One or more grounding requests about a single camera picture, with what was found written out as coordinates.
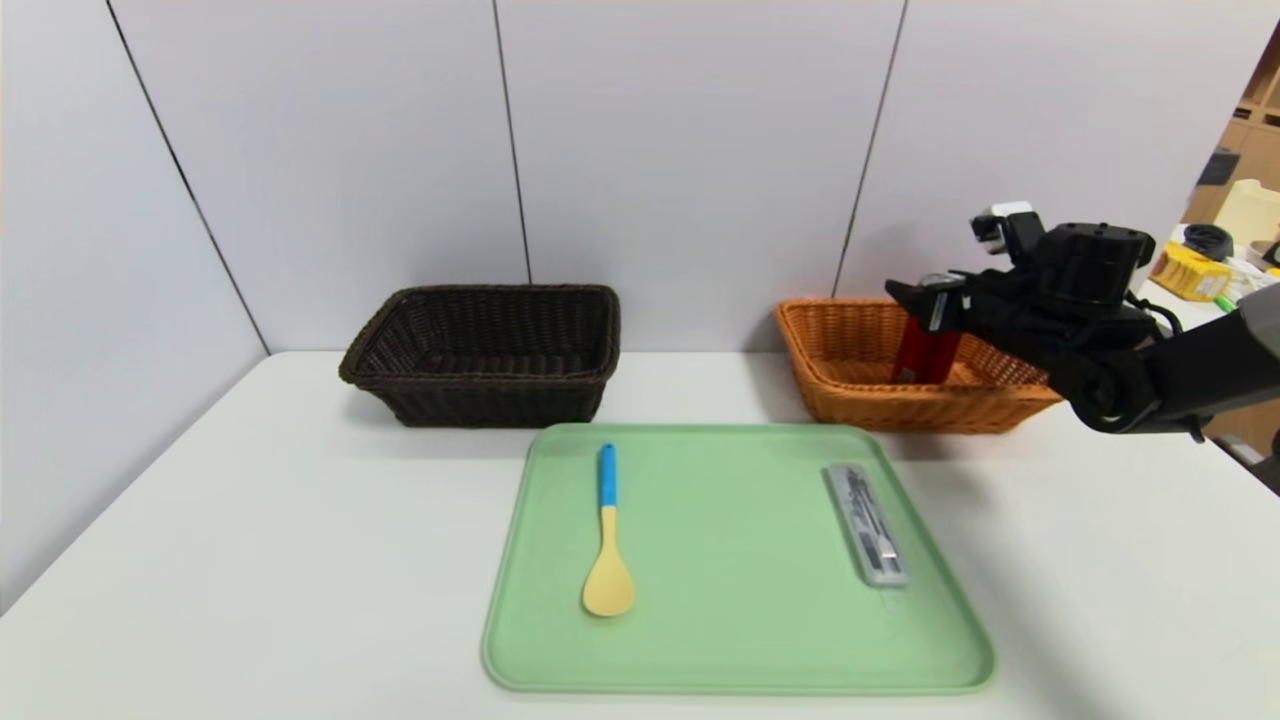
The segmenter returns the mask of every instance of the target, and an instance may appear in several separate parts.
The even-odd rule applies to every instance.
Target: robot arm
[[[931,333],[968,332],[1048,373],[1088,427],[1108,433],[1190,432],[1213,414],[1280,396],[1280,286],[1181,332],[1178,318],[1129,292],[1151,261],[1147,233],[1068,223],[1046,232],[1025,202],[970,223],[1011,270],[927,275],[886,290]],[[1172,336],[1152,313],[1169,319]]]

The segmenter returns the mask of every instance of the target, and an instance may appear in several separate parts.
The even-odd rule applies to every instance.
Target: yellow box
[[[1169,242],[1156,260],[1151,279],[1183,300],[1210,302],[1231,282],[1231,269],[1180,242]]]

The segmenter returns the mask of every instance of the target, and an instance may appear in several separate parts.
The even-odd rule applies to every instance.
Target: panel seam
[[[534,283],[534,264],[529,259],[529,229],[525,225],[525,196],[520,188],[520,160],[516,158],[516,126],[511,120],[511,92],[507,88],[507,58],[502,50],[502,22],[498,19],[498,0],[493,3],[493,32],[498,40],[498,72],[502,74],[502,101],[507,106],[507,140],[511,142],[511,169],[516,176],[516,209],[520,213],[520,240],[525,246],[525,273]]]
[[[232,290],[236,291],[236,297],[239,300],[241,307],[244,309],[244,316],[248,318],[248,324],[253,328],[253,334],[257,336],[257,342],[262,345],[262,351],[268,355],[271,354],[271,348],[266,345],[266,338],[262,337],[261,328],[257,327],[257,320],[253,319],[253,313],[248,309],[248,302],[244,301],[244,293],[241,292],[239,284],[236,282],[236,275],[232,274],[230,265],[227,264],[227,258],[223,255],[223,249],[218,245],[218,238],[214,237],[212,228],[209,227],[209,219],[205,218],[205,210],[200,206],[200,201],[196,200],[195,191],[191,190],[191,182],[187,181],[187,173],[182,169],[182,163],[178,161],[178,154],[173,149],[173,142],[169,141],[169,133],[164,129],[164,123],[160,122],[160,113],[156,111],[155,102],[151,101],[151,92],[147,90],[147,83],[142,81],[142,72],[138,69],[137,60],[133,59],[133,50],[129,49],[129,41],[124,37],[124,28],[120,27],[120,19],[115,15],[115,6],[111,5],[111,0],[104,0],[106,3],[106,10],[111,14],[111,24],[115,26],[116,35],[120,36],[120,45],[124,46],[124,55],[129,59],[129,65],[133,68],[133,77],[138,81],[138,87],[142,88],[142,97],[147,101],[147,108],[151,110],[151,119],[155,120],[156,128],[160,131],[160,138],[164,141],[164,146],[169,150],[169,159],[173,160],[173,167],[178,169],[178,178],[182,179],[182,186],[187,188],[187,197],[191,199],[192,206],[196,208],[196,215],[200,218],[200,224],[205,228],[205,234],[209,237],[209,243],[214,246],[214,252],[218,255],[218,261],[223,265],[223,272],[227,273],[227,279],[232,283]]]
[[[888,97],[888,83],[893,77],[893,63],[897,60],[897,46],[902,41],[902,27],[906,24],[906,9],[910,4],[911,0],[902,0],[902,12],[897,17],[897,32],[893,33],[893,47],[888,53],[888,67],[884,68],[884,85],[881,86],[879,102],[876,105],[876,119],[872,122],[872,135],[867,140],[867,155],[863,158],[863,172],[858,177],[858,191],[854,193],[854,208],[849,211],[849,228],[845,229],[845,245],[840,249],[840,263],[836,265],[836,282],[831,284],[831,297],[836,297],[836,292],[840,290],[840,275],[845,272],[845,256],[849,255],[849,243],[854,237],[854,220],[858,219],[858,205],[863,200],[863,188],[867,186],[867,172],[872,167],[872,151],[876,149],[876,133],[879,131],[881,117],[884,114],[884,99]]]

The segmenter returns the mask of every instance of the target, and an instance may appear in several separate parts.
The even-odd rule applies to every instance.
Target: red object
[[[931,333],[914,319],[908,319],[902,343],[890,382],[904,384],[942,384],[951,374],[960,337],[964,333]]]

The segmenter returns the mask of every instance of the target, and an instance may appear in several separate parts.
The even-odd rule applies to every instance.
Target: spoon head
[[[636,587],[631,573],[616,548],[605,547],[595,559],[591,573],[582,588],[582,606],[591,615],[613,618],[622,615],[635,602]]]

